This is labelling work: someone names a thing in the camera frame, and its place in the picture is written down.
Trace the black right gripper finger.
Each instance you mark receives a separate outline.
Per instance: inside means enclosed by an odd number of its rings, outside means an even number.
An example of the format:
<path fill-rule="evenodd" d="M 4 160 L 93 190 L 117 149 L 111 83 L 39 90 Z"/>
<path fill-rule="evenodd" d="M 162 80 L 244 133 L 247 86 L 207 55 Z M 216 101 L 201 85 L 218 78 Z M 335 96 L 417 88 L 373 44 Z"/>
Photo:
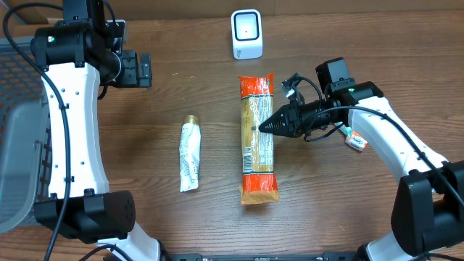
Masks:
<path fill-rule="evenodd" d="M 298 105 L 290 103 L 283 105 L 268 119 L 260 124 L 261 128 L 295 128 L 299 124 Z"/>
<path fill-rule="evenodd" d="M 284 126 L 281 124 L 275 123 L 263 123 L 259 126 L 259 131 L 261 133 L 270 133 L 274 136 L 283 136 L 289 138 L 299 138 L 300 135 L 297 134 L 294 128 Z"/>

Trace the small orange snack packet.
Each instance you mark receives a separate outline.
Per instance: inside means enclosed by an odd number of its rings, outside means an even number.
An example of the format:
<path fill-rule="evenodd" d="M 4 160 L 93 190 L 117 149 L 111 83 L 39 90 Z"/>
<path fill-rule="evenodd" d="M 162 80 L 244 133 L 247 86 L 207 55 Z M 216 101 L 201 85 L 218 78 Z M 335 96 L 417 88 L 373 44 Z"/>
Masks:
<path fill-rule="evenodd" d="M 354 130 L 345 138 L 345 143 L 359 152 L 362 152 L 368 145 L 368 142 Z"/>

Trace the orange pasta package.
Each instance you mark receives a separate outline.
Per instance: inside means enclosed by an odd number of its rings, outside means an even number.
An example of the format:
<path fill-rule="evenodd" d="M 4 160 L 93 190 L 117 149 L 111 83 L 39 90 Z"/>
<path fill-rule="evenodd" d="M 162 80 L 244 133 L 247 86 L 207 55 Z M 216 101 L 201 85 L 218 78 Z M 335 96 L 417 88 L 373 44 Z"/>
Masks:
<path fill-rule="evenodd" d="M 243 205 L 280 199 L 274 173 L 274 138 L 259 126 L 273 113 L 273 76 L 240 75 Z"/>

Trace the white tube gold cap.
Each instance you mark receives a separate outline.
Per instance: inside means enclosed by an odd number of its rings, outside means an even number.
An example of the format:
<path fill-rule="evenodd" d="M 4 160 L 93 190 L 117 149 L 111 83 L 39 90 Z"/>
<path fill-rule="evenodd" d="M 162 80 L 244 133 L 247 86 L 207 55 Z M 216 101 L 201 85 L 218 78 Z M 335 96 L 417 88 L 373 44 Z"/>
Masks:
<path fill-rule="evenodd" d="M 180 192 L 199 188 L 201 139 L 199 118 L 195 115 L 185 116 L 179 145 Z"/>

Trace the teal snack bar wrapper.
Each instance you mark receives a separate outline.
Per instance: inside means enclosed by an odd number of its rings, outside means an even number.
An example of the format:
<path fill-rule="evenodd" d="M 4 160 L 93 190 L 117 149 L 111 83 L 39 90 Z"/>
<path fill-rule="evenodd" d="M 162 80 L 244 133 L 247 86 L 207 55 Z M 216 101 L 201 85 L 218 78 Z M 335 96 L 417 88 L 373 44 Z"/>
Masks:
<path fill-rule="evenodd" d="M 339 131 L 341 131 L 345 136 L 350 137 L 352 135 L 352 128 L 343 124 L 343 122 L 334 124 Z"/>

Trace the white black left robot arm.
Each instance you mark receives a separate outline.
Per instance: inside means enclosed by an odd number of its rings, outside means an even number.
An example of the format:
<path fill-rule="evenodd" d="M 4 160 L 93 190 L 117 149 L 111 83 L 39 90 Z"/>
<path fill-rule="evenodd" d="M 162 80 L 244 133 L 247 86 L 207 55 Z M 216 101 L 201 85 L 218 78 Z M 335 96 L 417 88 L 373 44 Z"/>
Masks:
<path fill-rule="evenodd" d="M 159 260 L 160 243 L 136 222 L 129 191 L 112 192 L 102 163 L 97 100 L 101 87 L 147 88 L 150 56 L 124 50 L 125 21 L 61 21 L 31 41 L 51 123 L 49 199 L 36 220 L 55 236 L 108 249 L 122 260 Z"/>

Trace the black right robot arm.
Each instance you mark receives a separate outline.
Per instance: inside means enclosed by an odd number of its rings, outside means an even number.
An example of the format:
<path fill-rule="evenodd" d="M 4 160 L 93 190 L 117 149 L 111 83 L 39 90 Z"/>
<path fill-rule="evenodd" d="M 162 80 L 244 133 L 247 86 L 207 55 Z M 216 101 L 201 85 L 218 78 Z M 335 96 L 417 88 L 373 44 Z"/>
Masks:
<path fill-rule="evenodd" d="M 310 104 L 295 83 L 281 86 L 290 102 L 266 119 L 260 132 L 308 137 L 342 122 L 370 144 L 398 184 L 391 232 L 362 245 L 357 260 L 426 260 L 463 242 L 463 163 L 449 162 L 426 146 L 374 83 L 329 83 L 323 87 L 325 100 Z"/>

